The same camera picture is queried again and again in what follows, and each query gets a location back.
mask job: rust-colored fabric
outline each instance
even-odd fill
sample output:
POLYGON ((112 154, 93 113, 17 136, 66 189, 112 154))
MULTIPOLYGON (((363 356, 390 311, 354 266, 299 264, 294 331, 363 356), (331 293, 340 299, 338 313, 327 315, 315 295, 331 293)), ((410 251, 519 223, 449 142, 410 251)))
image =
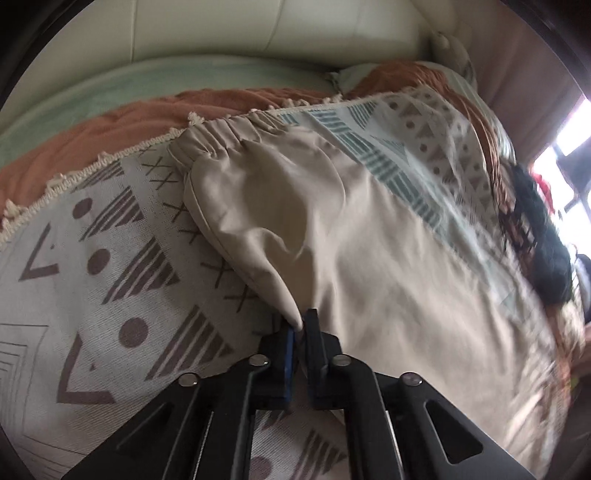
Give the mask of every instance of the rust-colored fabric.
POLYGON ((29 206, 58 173, 81 170, 102 151, 115 153, 143 140, 187 126, 195 112, 207 120, 256 108, 282 108, 283 101, 320 103, 325 93, 301 89, 199 90, 130 103, 56 135, 0 170, 0 205, 7 199, 29 206))
POLYGON ((508 211, 506 188, 502 184, 499 152, 495 132, 478 109, 464 96, 456 93, 447 84, 443 72, 432 70, 413 61, 389 61, 371 71, 355 87, 347 98, 357 98, 379 92, 397 92, 404 87, 429 85, 442 95, 474 126, 486 160, 486 171, 491 181, 491 190, 499 210, 508 211))

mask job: bed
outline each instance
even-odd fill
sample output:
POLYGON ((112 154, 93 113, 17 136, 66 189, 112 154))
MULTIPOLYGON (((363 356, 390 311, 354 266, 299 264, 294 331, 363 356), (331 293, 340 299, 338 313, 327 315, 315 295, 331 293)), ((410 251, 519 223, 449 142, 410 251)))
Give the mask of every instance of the bed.
MULTIPOLYGON (((440 1, 228 8, 95 0, 0 111, 0 423, 18 457, 61 478, 174 378, 316 307, 346 353, 420 372, 542 477, 582 313, 552 321, 506 246, 502 125, 425 62, 435 32, 469 29, 440 1)), ((251 478, 348 478, 344 427, 304 383, 257 414, 251 478)))

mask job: cream leather headboard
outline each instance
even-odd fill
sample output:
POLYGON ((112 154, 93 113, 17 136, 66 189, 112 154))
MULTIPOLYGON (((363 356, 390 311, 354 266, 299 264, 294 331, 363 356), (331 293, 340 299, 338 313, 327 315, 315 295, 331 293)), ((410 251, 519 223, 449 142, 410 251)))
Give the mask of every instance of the cream leather headboard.
POLYGON ((19 80, 0 132, 59 90, 134 61, 187 53, 330 67, 424 59, 432 30, 460 31, 451 0, 95 0, 19 80))

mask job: mint green sheet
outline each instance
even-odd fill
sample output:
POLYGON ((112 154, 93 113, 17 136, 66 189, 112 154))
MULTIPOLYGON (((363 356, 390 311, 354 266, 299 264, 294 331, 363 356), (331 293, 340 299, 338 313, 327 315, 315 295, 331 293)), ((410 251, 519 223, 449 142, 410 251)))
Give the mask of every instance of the mint green sheet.
POLYGON ((302 88, 337 93, 323 67, 270 59, 198 55, 147 60, 70 87, 23 114, 0 134, 0 167, 84 120, 185 90, 302 88))

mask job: red cloth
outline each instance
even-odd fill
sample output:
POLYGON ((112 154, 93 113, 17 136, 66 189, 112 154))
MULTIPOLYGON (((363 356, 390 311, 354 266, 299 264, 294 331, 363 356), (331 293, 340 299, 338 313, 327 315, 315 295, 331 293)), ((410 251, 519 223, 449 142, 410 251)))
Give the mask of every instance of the red cloth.
POLYGON ((542 178, 542 175, 539 173, 530 172, 531 178, 535 180, 535 182, 539 185, 540 190, 544 194, 544 200, 546 202, 546 206, 548 207, 548 211, 550 215, 553 215, 554 210, 554 202, 552 201, 552 191, 550 190, 550 184, 542 178))

